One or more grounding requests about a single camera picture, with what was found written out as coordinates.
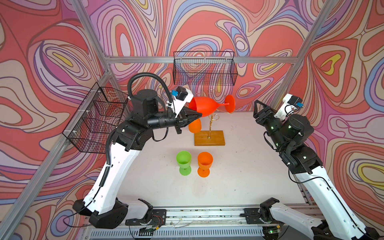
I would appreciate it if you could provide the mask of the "orange wine glass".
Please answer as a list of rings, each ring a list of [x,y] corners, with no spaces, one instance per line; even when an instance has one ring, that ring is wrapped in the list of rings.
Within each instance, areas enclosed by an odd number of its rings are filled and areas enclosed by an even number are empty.
[[[198,175],[200,177],[206,178],[209,176],[213,160],[213,156],[208,152],[202,152],[198,155]]]
[[[202,130],[202,123],[200,119],[197,119],[188,125],[191,133],[199,133]]]

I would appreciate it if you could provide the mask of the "green wine glass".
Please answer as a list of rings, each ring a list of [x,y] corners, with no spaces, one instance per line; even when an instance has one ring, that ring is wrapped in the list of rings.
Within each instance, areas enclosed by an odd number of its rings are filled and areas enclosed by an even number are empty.
[[[188,176],[191,171],[192,155],[188,151],[181,151],[176,156],[177,163],[179,165],[179,172],[183,176]]]

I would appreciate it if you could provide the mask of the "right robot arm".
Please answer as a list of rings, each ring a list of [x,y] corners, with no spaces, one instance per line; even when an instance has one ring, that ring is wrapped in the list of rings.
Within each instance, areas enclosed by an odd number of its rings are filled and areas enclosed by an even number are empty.
[[[290,180],[310,192],[323,219],[298,212],[276,198],[262,202],[251,218],[265,224],[283,222],[312,240],[383,239],[353,213],[330,180],[320,157],[305,145],[314,132],[307,117],[288,112],[285,107],[276,111],[258,100],[254,102],[253,116],[257,124],[265,127],[264,137],[271,138],[268,144],[287,166]]]

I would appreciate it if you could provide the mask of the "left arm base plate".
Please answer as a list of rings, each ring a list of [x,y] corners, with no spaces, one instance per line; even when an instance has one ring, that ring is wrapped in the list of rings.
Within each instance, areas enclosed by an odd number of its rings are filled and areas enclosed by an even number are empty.
[[[129,228],[134,239],[150,239],[160,227],[166,224],[166,217],[166,209],[154,209],[151,213],[146,214],[143,219],[126,220],[125,225]]]

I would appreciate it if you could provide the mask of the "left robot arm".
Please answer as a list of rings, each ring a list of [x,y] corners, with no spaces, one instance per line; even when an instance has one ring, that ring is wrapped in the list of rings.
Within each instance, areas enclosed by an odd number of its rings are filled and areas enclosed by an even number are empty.
[[[163,87],[168,101],[164,103],[158,92],[143,89],[132,91],[134,81],[149,77]],[[143,150],[146,142],[154,139],[154,130],[174,127],[177,134],[182,128],[202,117],[202,114],[186,107],[194,97],[191,90],[177,87],[170,91],[167,84],[153,73],[138,73],[127,83],[127,91],[133,110],[119,124],[106,140],[106,163],[90,192],[75,201],[76,214],[89,217],[91,226],[97,229],[114,229],[128,220],[145,224],[155,217],[153,206],[143,199],[123,203],[117,198],[118,191],[134,160]]]

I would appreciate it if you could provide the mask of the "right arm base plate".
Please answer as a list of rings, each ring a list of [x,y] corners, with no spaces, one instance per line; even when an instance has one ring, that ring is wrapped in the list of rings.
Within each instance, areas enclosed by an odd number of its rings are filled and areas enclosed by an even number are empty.
[[[269,210],[263,208],[245,208],[244,212],[240,214],[240,217],[246,219],[248,225],[252,224],[265,224],[265,225],[279,225],[283,226],[284,223],[275,220]]]

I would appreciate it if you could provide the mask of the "red wine glass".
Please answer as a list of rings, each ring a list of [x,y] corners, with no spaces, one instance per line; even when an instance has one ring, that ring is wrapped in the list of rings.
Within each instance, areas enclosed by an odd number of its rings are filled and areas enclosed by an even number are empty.
[[[226,96],[223,104],[217,103],[215,100],[208,97],[193,97],[189,103],[189,108],[193,111],[202,114],[202,117],[207,117],[217,110],[219,107],[225,107],[227,113],[235,111],[235,98],[231,95]]]

